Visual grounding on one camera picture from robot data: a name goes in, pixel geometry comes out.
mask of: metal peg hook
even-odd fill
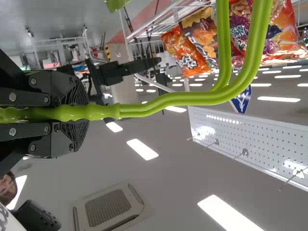
[[[242,153],[239,154],[238,156],[234,157],[233,160],[239,158],[241,155],[243,155],[243,156],[249,156],[249,151],[248,151],[246,148],[244,148],[243,151],[242,151]]]
[[[219,146],[219,140],[218,139],[215,139],[215,142],[209,144],[208,146],[205,146],[202,150],[201,150],[201,153],[204,151],[205,148],[208,148],[209,146],[212,146],[213,144],[216,144]]]
[[[196,136],[190,137],[189,139],[187,139],[187,141],[192,140],[193,138],[195,138]]]
[[[289,183],[294,177],[296,177],[299,173],[301,173],[301,172],[304,173],[304,171],[305,171],[306,169],[308,169],[308,167],[305,168],[305,169],[302,169],[302,170],[297,171],[297,173],[296,173],[295,175],[293,175],[290,179],[288,179],[288,180],[281,186],[281,188],[279,189],[279,191],[281,192],[282,189],[283,189],[283,187],[284,187],[286,184],[288,184],[288,183]]]

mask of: green curved tube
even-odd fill
[[[218,60],[220,67],[218,80],[210,91],[227,86],[231,78],[230,23],[225,23],[227,21],[229,22],[229,4],[217,4]]]
[[[220,68],[225,71],[225,74],[221,75],[220,72],[220,84],[217,83],[217,89],[209,92],[173,92],[160,96],[146,104],[114,104],[111,106],[99,106],[95,104],[89,104],[87,106],[61,105],[57,108],[30,108],[24,110],[7,108],[0,110],[0,123],[14,123],[19,120],[41,121],[55,119],[66,122],[69,120],[77,121],[82,118],[88,120],[100,120],[106,117],[112,117],[115,119],[126,117],[146,117],[159,112],[168,106],[216,105],[227,102],[242,93],[253,81],[258,72],[268,24],[270,22],[272,5],[273,0],[254,1],[245,62],[237,78],[229,85],[227,85],[230,80],[229,76],[231,76],[231,73],[230,75],[227,73],[229,68],[224,68],[226,63],[220,63]],[[226,6],[229,6],[228,0],[217,0],[218,17],[221,17],[221,19],[223,18],[222,24],[225,23],[229,25],[229,17],[222,15],[227,15]],[[230,30],[228,30],[230,26],[224,26],[223,30],[220,30],[221,24],[218,24],[217,26],[219,34],[230,34]],[[226,45],[229,41],[230,39],[225,42],[224,50],[226,51],[229,50]],[[229,54],[225,57],[225,60],[228,62],[227,65],[231,65]]]

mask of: orange snack bag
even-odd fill
[[[205,58],[200,54],[196,46],[182,34],[179,26],[163,34],[161,39],[168,53],[180,66],[184,77],[188,78],[189,76],[212,72]]]

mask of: store shelf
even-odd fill
[[[274,120],[189,107],[193,141],[235,161],[286,181],[294,169],[308,167],[308,127]],[[308,169],[304,178],[290,184],[308,192]]]

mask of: blue sign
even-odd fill
[[[252,95],[251,85],[248,86],[241,94],[230,101],[234,110],[238,113],[245,114],[248,108],[248,104]]]

